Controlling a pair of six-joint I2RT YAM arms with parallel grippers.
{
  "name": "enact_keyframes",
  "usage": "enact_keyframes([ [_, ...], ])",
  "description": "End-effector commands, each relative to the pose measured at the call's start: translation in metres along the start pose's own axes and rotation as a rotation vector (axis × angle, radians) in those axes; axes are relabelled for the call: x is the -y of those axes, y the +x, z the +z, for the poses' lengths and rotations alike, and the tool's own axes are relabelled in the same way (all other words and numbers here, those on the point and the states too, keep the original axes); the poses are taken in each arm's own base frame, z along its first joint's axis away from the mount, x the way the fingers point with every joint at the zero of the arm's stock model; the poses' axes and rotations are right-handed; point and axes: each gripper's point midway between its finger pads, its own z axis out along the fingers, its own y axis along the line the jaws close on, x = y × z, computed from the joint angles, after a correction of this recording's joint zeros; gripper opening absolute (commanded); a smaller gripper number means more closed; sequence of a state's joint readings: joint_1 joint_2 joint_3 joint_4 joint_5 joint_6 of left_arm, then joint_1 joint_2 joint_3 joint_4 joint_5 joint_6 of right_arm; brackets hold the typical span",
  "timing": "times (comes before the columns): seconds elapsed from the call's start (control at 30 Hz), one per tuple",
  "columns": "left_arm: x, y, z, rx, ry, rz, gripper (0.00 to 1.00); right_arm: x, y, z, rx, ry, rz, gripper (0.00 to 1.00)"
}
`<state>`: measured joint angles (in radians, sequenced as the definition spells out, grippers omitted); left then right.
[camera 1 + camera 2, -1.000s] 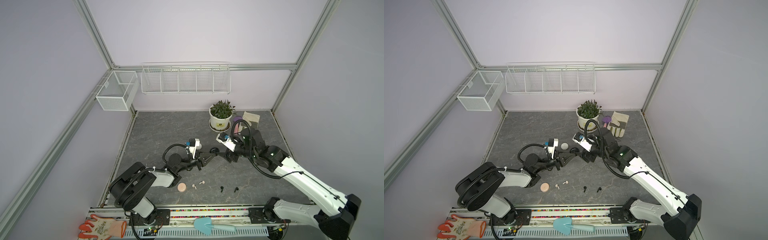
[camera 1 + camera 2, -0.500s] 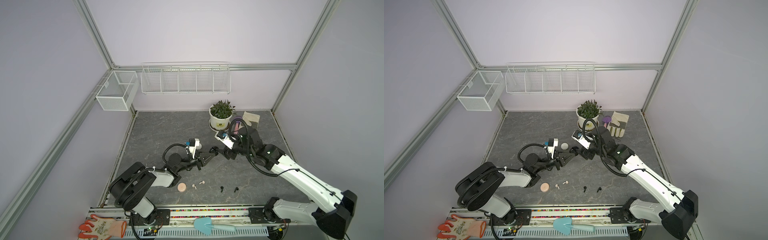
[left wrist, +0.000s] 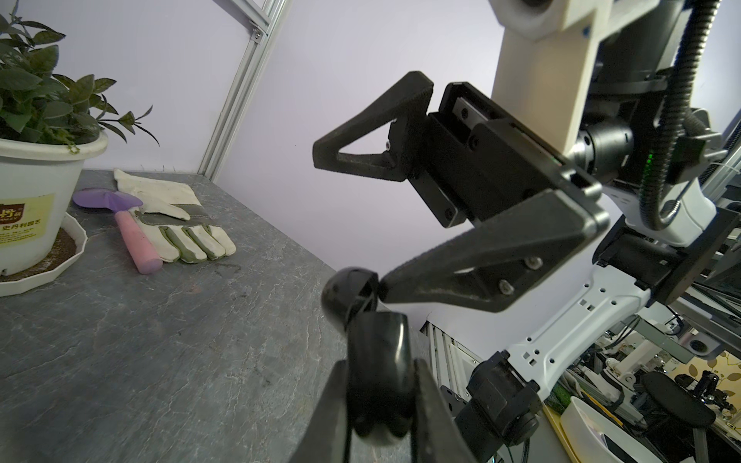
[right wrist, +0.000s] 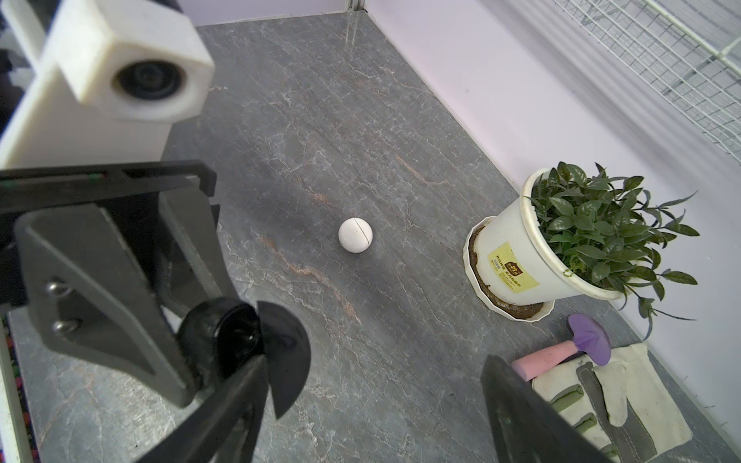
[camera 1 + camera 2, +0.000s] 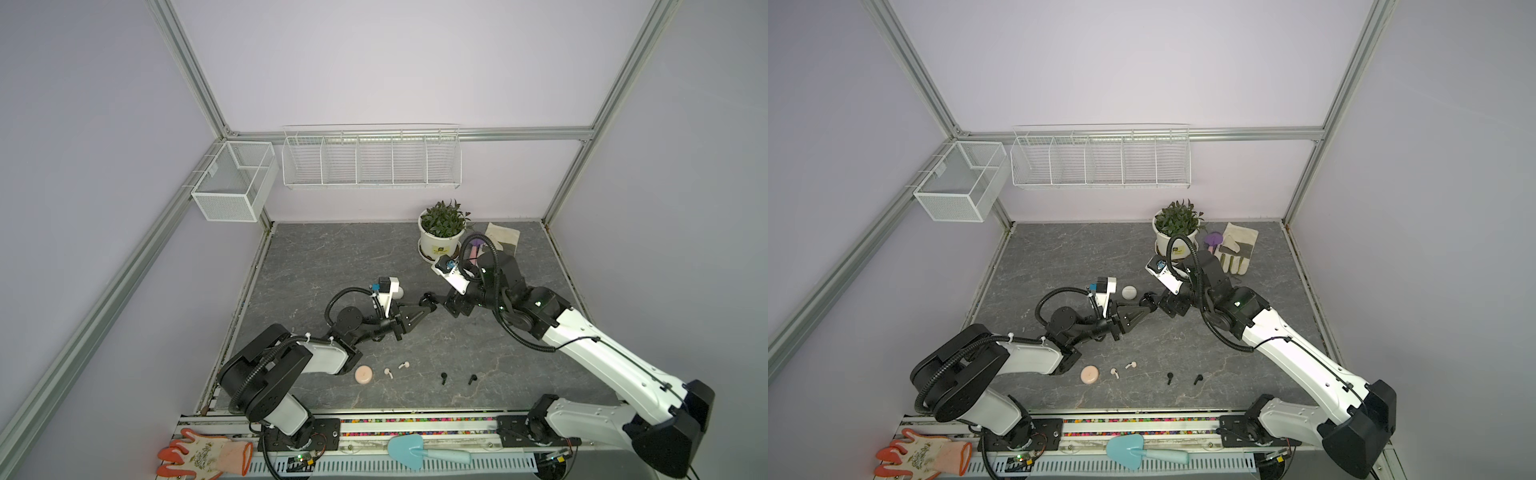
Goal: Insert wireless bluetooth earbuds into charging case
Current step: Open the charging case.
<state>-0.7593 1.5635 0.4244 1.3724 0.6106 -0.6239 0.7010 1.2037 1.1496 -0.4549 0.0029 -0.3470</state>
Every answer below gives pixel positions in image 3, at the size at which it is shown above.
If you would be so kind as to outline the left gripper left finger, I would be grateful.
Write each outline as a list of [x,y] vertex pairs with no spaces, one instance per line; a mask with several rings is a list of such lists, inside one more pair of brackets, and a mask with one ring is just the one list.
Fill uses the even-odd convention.
[[290,463],[349,462],[351,429],[347,410],[347,360],[338,361]]

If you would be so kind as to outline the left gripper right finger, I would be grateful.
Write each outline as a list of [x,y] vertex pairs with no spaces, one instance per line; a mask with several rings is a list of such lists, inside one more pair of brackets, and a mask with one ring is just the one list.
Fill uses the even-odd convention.
[[475,462],[453,421],[428,364],[414,360],[415,415],[411,435],[412,462]]

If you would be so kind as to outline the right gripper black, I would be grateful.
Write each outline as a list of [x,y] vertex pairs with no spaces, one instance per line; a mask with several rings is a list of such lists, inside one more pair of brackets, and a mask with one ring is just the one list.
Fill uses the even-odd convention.
[[314,142],[314,167],[408,178],[443,227],[482,223],[386,274],[383,303],[500,313],[606,231],[602,188],[471,84],[449,84],[426,115],[432,94],[409,71]]

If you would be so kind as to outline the black earbud charging case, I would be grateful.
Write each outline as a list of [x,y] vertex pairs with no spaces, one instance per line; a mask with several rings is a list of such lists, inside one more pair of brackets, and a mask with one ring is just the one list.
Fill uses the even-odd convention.
[[378,309],[378,275],[361,267],[338,271],[321,305],[347,340],[349,423],[368,444],[391,446],[414,418],[416,378],[405,314]]

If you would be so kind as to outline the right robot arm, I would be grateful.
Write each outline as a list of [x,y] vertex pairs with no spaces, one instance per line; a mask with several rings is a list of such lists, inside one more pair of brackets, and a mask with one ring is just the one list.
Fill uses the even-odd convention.
[[[495,1],[493,91],[407,73],[316,141],[320,170],[408,181],[439,223],[472,229],[385,276],[325,285],[347,340],[295,462],[347,462],[351,442],[411,441],[415,462],[486,462],[526,444],[567,368],[608,328],[684,293],[739,224],[707,196],[727,154],[692,107],[716,1]],[[404,314],[436,302],[500,313],[595,243],[592,274],[536,333],[478,365],[453,412]]]

